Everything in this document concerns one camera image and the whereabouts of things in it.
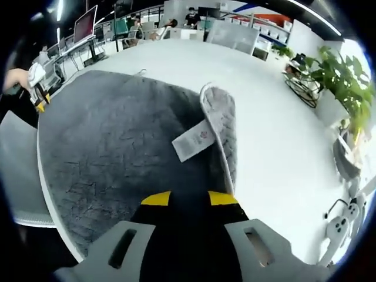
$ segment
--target label tag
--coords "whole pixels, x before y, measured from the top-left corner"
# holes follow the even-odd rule
[[[214,134],[205,119],[172,141],[172,146],[174,146],[179,160],[185,162],[214,142]]]

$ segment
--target gray carpet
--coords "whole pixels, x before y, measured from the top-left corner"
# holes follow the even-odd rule
[[[39,120],[43,172],[84,255],[151,194],[226,191],[216,145],[180,163],[171,144],[204,119],[197,93],[96,70],[67,85],[45,110]]]

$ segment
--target office chair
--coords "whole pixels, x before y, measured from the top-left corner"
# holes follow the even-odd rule
[[[144,38],[145,40],[149,39],[150,34],[154,31],[155,29],[155,22],[145,22],[142,24],[142,31],[144,33]]]
[[[141,35],[142,35],[142,38],[144,38],[144,33],[142,31],[142,28],[139,28],[138,26],[132,26],[129,30],[129,33],[128,33],[128,37],[123,39],[123,43],[126,45],[127,48],[130,47],[129,45],[129,41],[131,40],[134,40],[134,39],[138,39],[137,38],[137,32],[141,32]]]
[[[0,172],[15,222],[55,227],[39,180],[36,129],[11,111],[0,124],[0,159]]]
[[[60,88],[61,77],[56,73],[56,66],[54,61],[49,61],[43,65],[46,72],[45,78],[43,80],[43,85],[49,94],[53,94],[57,89]]]

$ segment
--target plant pot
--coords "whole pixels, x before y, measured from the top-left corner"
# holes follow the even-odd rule
[[[341,120],[350,116],[340,101],[336,100],[329,90],[324,90],[317,102],[315,114],[325,127],[337,128]]]
[[[348,133],[343,136],[345,140],[348,139],[347,135]],[[333,155],[338,172],[346,181],[355,179],[360,175],[360,168],[346,158],[345,148],[338,139],[333,144]]]

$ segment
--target desk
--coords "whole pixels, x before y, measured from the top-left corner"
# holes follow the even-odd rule
[[[230,48],[175,39],[129,48],[76,76],[91,69],[131,75],[146,69],[147,78],[197,93],[203,85],[213,82],[233,95],[237,200],[249,218],[262,220],[289,240],[295,256],[307,263],[317,262],[325,233],[323,214],[343,195],[344,188],[333,162],[333,144],[325,137],[324,127],[311,109],[291,93],[280,69]],[[69,247],[72,242],[52,205],[40,155],[38,149],[46,203]],[[77,251],[72,247],[70,250],[82,260]]]
[[[204,41],[204,31],[187,28],[170,28],[170,38]]]
[[[63,52],[60,56],[58,56],[55,59],[53,59],[53,61],[55,61],[55,63],[61,63],[66,58],[72,58],[73,54],[78,53],[78,52],[86,49],[87,47],[89,47],[91,57],[87,60],[88,63],[86,63],[87,61],[85,61],[85,64],[86,65],[92,65],[93,63],[98,62],[99,60],[101,60],[103,58],[103,56],[99,56],[99,55],[97,55],[95,53],[94,40],[95,40],[95,37],[93,37],[92,39],[88,40],[84,44],[78,45],[78,46],[70,49],[69,52]]]

